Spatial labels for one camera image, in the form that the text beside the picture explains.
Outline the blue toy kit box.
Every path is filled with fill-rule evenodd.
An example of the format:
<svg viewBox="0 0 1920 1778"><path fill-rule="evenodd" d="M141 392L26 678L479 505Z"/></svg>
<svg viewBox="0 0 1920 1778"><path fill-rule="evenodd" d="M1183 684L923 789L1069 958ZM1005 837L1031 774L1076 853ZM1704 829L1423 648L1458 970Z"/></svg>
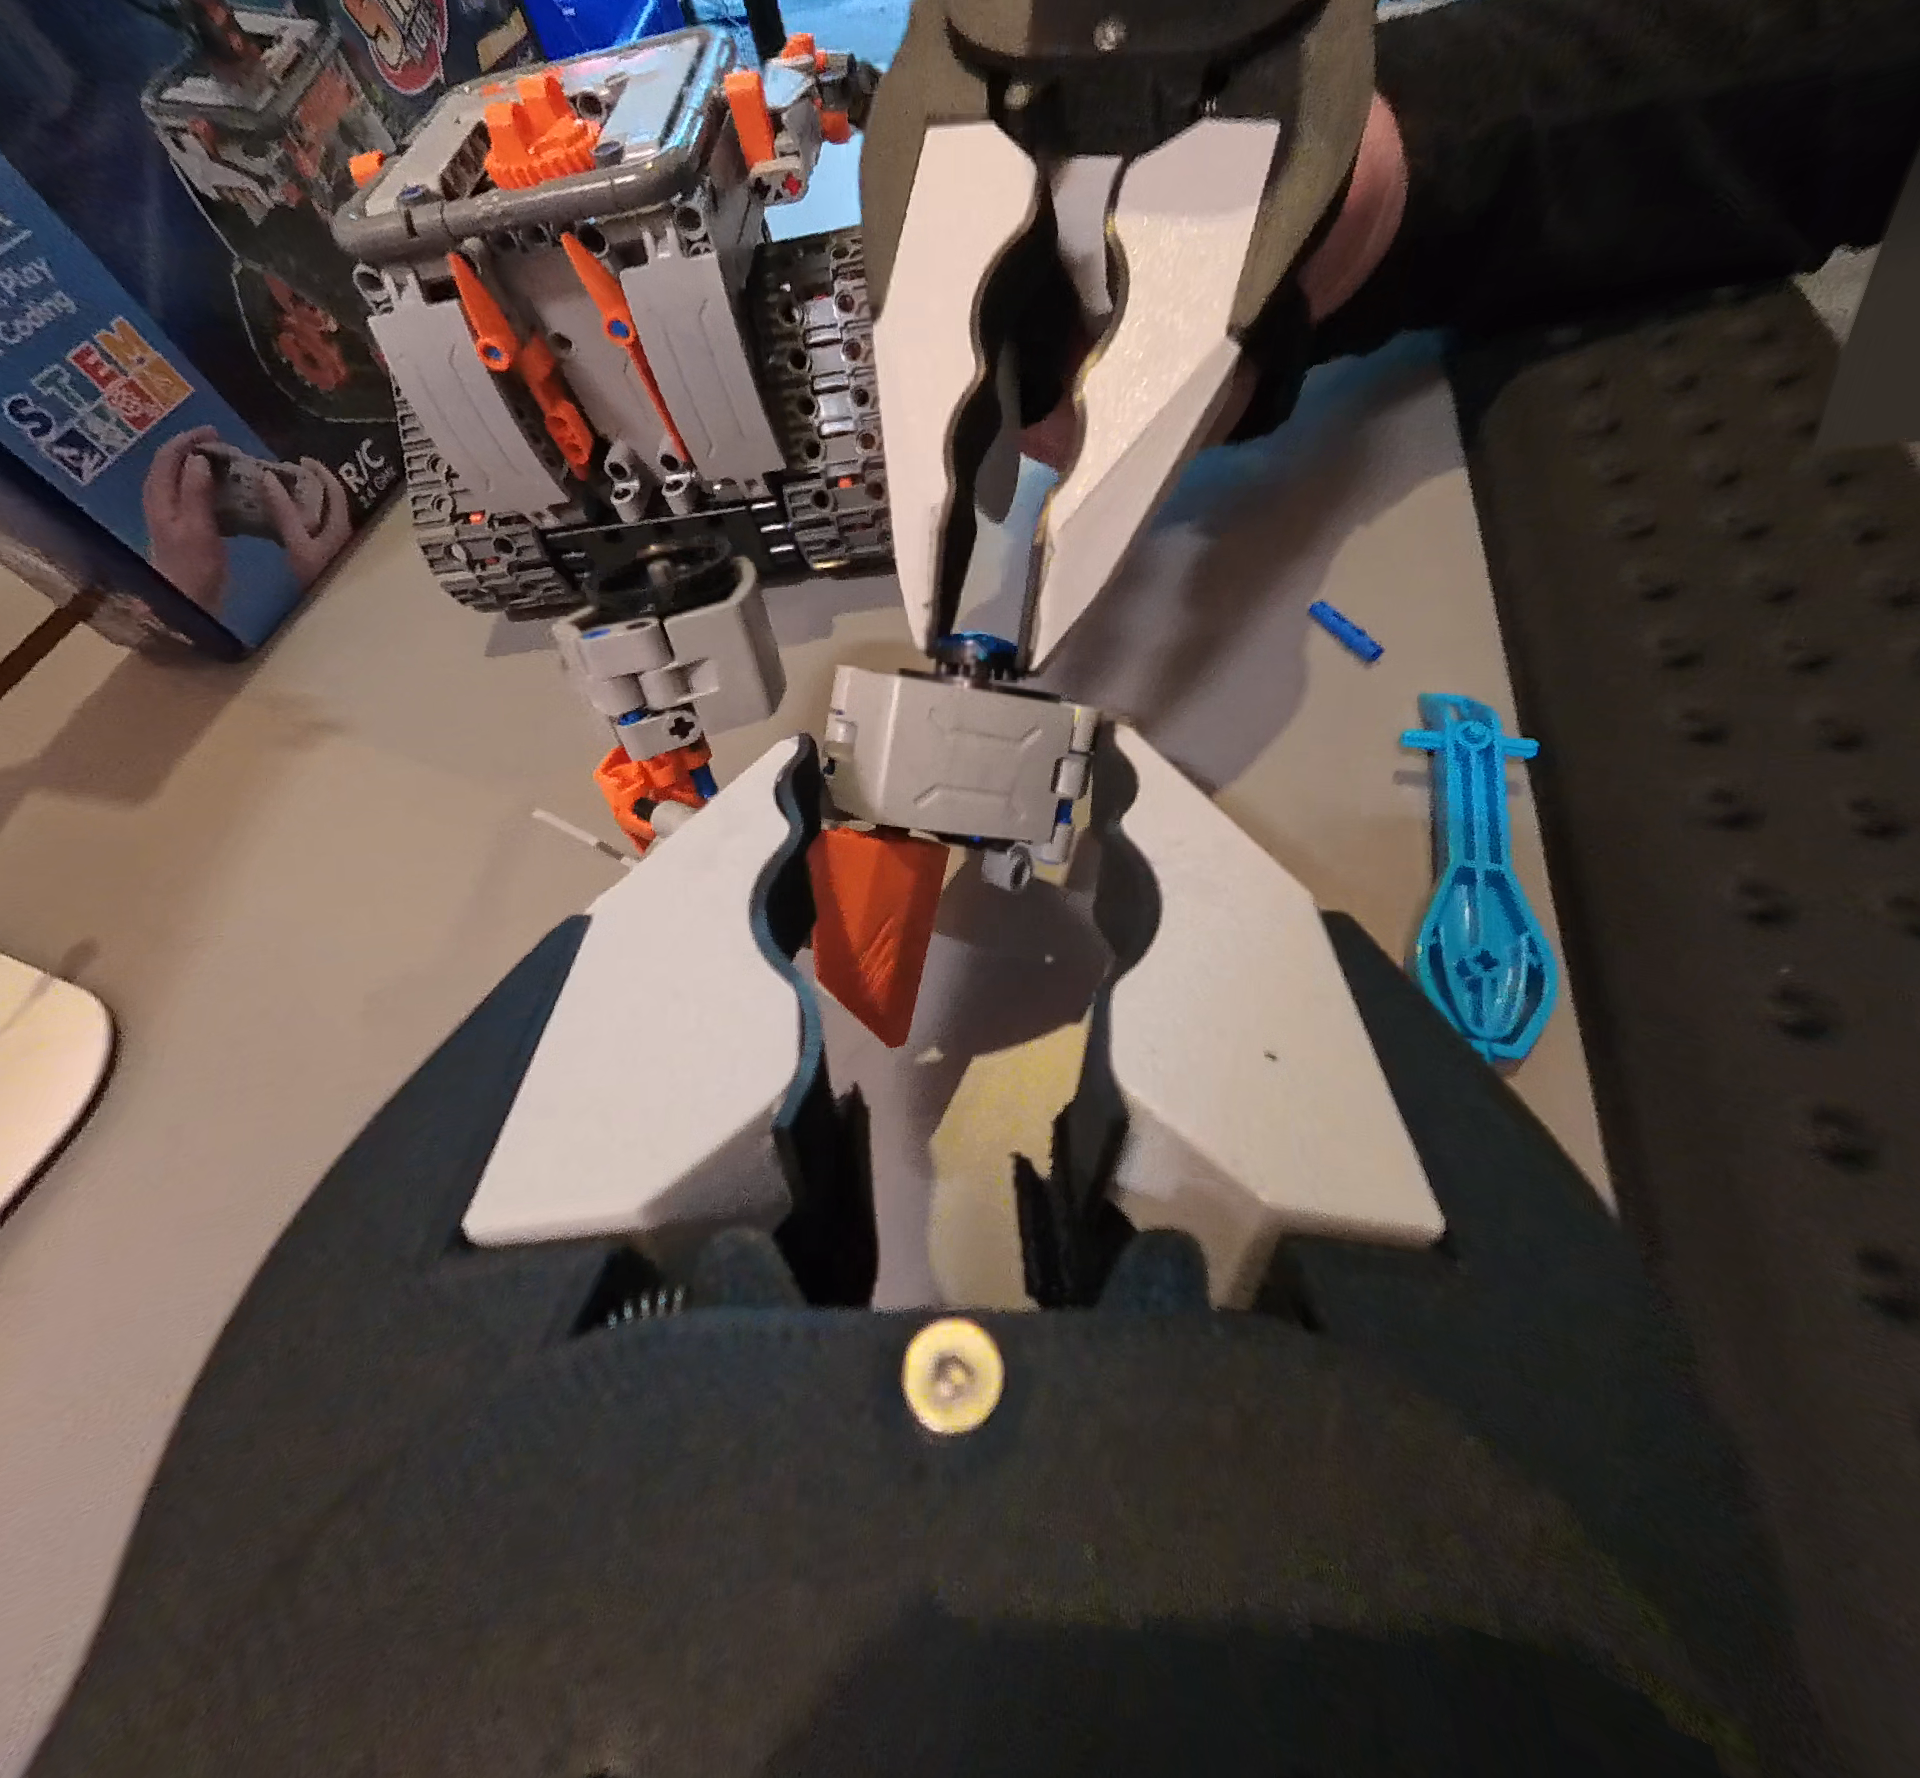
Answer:
<svg viewBox="0 0 1920 1778"><path fill-rule="evenodd" d="M358 177L522 0L3 0L3 564L244 656L406 496Z"/></svg>

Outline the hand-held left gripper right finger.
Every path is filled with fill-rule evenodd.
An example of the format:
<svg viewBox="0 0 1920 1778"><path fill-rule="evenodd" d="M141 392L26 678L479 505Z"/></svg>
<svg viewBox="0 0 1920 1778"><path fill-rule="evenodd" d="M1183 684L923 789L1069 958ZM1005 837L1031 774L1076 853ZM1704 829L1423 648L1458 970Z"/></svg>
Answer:
<svg viewBox="0 0 1920 1778"><path fill-rule="evenodd" d="M1311 894L1136 730L1109 726L1119 918L1112 1202L1186 1233L1213 1308L1247 1309L1292 1237L1427 1247L1447 1230Z"/></svg>

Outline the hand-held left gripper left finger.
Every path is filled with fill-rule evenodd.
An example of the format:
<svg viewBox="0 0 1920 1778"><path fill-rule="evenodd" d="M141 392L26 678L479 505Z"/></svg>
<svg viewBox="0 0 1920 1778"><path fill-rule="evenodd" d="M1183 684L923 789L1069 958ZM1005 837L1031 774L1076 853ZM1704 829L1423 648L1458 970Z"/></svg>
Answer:
<svg viewBox="0 0 1920 1778"><path fill-rule="evenodd" d="M469 1246L792 1211L777 1121L819 1075L822 1027L777 935L777 879L804 875L815 762L808 738L773 743L589 906L469 1191Z"/></svg>

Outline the person's right hand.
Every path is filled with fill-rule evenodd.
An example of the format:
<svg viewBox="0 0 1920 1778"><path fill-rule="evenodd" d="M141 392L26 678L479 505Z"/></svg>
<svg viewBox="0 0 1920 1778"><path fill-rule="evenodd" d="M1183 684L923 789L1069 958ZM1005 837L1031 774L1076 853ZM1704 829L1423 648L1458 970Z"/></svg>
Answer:
<svg viewBox="0 0 1920 1778"><path fill-rule="evenodd" d="M1321 235L1292 280L1306 325L1267 357L1243 360L1208 443L1257 438L1291 414L1314 360L1318 334L1385 263L1401 232L1405 192L1408 167L1401 124L1386 97L1374 92L1339 214Z"/></svg>

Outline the light blue brick separator tool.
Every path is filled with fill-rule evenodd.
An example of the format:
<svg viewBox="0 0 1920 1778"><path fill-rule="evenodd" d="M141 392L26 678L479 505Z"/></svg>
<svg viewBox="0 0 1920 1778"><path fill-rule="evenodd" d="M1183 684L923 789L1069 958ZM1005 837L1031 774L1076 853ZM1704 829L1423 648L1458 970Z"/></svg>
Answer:
<svg viewBox="0 0 1920 1778"><path fill-rule="evenodd" d="M1538 743L1467 693L1419 693L1401 744L1427 758L1432 891L1405 973L1489 1064L1521 1064L1554 1013L1560 970L1514 869L1506 770Z"/></svg>

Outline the large grey orange toy vehicle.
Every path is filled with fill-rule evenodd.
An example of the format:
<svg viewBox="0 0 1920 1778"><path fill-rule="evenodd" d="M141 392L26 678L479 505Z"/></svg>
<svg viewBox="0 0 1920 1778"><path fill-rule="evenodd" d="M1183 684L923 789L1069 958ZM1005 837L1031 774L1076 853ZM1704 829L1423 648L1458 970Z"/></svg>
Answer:
<svg viewBox="0 0 1920 1778"><path fill-rule="evenodd" d="M764 582L893 568L862 235L767 225L880 75L697 25L475 77L355 158L334 228L449 596L566 614L648 528Z"/></svg>

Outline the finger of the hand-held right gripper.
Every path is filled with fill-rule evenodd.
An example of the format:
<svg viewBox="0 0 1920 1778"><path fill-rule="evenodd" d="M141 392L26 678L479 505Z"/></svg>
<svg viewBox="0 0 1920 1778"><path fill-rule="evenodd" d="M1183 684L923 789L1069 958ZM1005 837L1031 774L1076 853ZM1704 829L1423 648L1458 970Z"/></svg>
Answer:
<svg viewBox="0 0 1920 1778"><path fill-rule="evenodd" d="M1027 150L994 124L928 130L874 314L889 533L917 648L955 630L975 490L1003 431L1003 294L1034 228Z"/></svg>
<svg viewBox="0 0 1920 1778"><path fill-rule="evenodd" d="M1116 309L1072 389L1079 443L1042 505L1027 656L1062 648L1226 404L1237 283L1276 146L1273 120L1197 120L1119 175Z"/></svg>

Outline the person's right forearm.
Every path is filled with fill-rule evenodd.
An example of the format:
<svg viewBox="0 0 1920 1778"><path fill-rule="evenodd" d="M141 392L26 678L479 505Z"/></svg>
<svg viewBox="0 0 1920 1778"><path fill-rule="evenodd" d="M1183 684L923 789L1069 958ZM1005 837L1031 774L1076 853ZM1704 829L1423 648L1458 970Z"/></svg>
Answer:
<svg viewBox="0 0 1920 1778"><path fill-rule="evenodd" d="M1918 165L1918 0L1448 0L1374 77L1392 236L1326 356L1809 274Z"/></svg>

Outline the white desk lamp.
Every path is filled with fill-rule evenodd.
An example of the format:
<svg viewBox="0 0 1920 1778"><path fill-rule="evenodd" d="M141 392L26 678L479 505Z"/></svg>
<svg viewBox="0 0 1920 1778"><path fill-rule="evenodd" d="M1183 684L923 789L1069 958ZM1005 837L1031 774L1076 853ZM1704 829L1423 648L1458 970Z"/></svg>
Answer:
<svg viewBox="0 0 1920 1778"><path fill-rule="evenodd" d="M90 991L3 956L3 1216L78 1134L116 1055L117 1027Z"/></svg>

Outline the grey orange twin-motor toy assembly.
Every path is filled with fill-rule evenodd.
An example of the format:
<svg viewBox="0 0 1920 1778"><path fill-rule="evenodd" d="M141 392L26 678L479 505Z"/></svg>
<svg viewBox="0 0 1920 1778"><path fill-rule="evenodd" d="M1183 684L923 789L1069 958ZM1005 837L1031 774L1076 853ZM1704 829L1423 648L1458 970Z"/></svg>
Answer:
<svg viewBox="0 0 1920 1778"><path fill-rule="evenodd" d="M635 853L716 800L709 738L767 720L784 691L757 574L716 536L642 536L549 637L607 723L593 783ZM838 666L806 864L811 961L881 1046L902 1046L917 1013L947 853L978 853L1005 891L1064 860L1096 723L1019 680Z"/></svg>

